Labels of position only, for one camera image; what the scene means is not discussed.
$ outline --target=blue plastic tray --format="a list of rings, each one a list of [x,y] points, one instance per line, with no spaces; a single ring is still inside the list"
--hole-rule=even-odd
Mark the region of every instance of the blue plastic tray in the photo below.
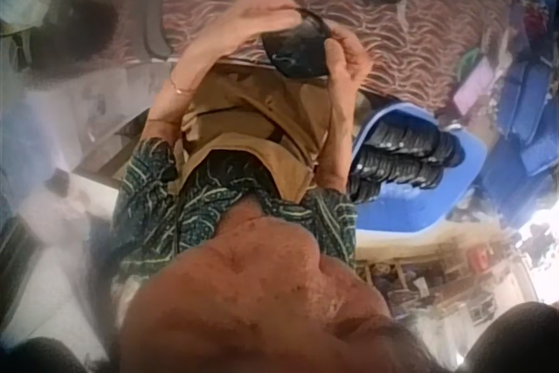
[[[432,115],[408,103],[397,103],[370,116],[353,144],[352,159],[368,137],[369,131],[385,115],[400,112],[437,124]],[[387,233],[419,234],[448,214],[464,196],[479,174],[487,156],[485,145],[465,130],[453,132],[466,152],[465,160],[456,168],[445,169],[435,190],[421,190],[410,185],[384,183],[379,198],[373,203],[357,206],[357,229]]]
[[[507,225],[516,229],[532,217],[538,198],[553,189],[550,170],[529,176],[519,142],[502,137],[487,158],[480,181]]]
[[[528,66],[513,122],[513,133],[523,144],[529,144],[534,140],[545,107],[551,76],[551,68],[543,63]]]
[[[559,106],[551,100],[543,110],[534,140],[522,149],[521,158],[529,176],[555,166],[559,150]]]

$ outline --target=person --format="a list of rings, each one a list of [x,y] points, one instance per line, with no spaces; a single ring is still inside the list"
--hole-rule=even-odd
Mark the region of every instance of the person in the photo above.
[[[110,238],[118,371],[445,371],[352,269],[345,191],[371,69],[356,35],[328,22],[326,88],[212,70],[260,33],[299,24],[298,7],[238,0],[155,97]]]

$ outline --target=patterned shirt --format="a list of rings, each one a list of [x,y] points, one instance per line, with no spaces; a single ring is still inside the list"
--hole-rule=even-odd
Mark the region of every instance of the patterned shirt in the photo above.
[[[142,141],[128,165],[114,213],[114,250],[127,249],[120,277],[146,279],[181,251],[213,237],[221,217],[244,197],[255,197],[268,216],[300,224],[322,253],[349,265],[355,254],[355,206],[345,194],[315,188],[300,204],[282,200],[260,160],[247,152],[214,150],[190,174],[180,193],[170,145]]]

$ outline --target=bracelet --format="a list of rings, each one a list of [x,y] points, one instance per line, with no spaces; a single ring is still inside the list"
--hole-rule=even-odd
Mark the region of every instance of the bracelet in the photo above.
[[[180,89],[179,87],[176,87],[176,83],[173,81],[173,78],[171,78],[171,75],[169,75],[168,79],[177,95],[189,95],[192,92],[191,89]]]

